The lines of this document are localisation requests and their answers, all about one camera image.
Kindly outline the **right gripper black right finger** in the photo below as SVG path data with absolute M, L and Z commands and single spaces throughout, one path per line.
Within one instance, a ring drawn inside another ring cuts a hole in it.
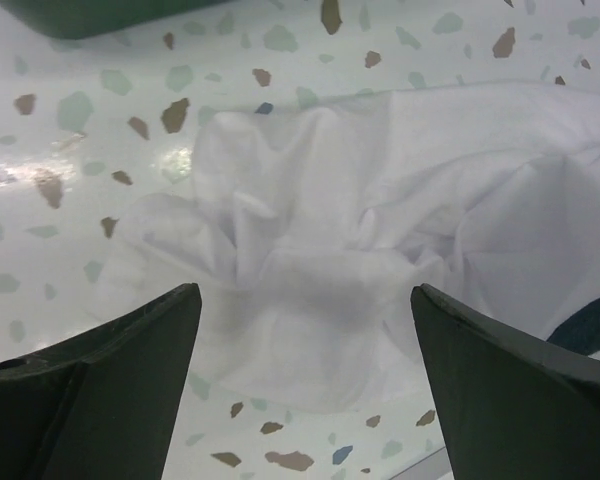
M 439 290 L 411 294 L 457 479 L 600 479 L 600 298 L 539 339 Z

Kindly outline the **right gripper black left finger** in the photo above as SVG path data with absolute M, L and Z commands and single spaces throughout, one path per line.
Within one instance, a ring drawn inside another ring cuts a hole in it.
M 0 479 L 159 479 L 202 300 L 183 284 L 0 362 Z

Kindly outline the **white graphic tank top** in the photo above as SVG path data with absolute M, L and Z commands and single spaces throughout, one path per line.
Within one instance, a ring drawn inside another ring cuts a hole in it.
M 600 298 L 600 95 L 545 83 L 395 91 L 215 115 L 187 194 L 121 216 L 95 315 L 182 283 L 203 379 L 329 413 L 426 385 L 430 284 L 539 338 Z

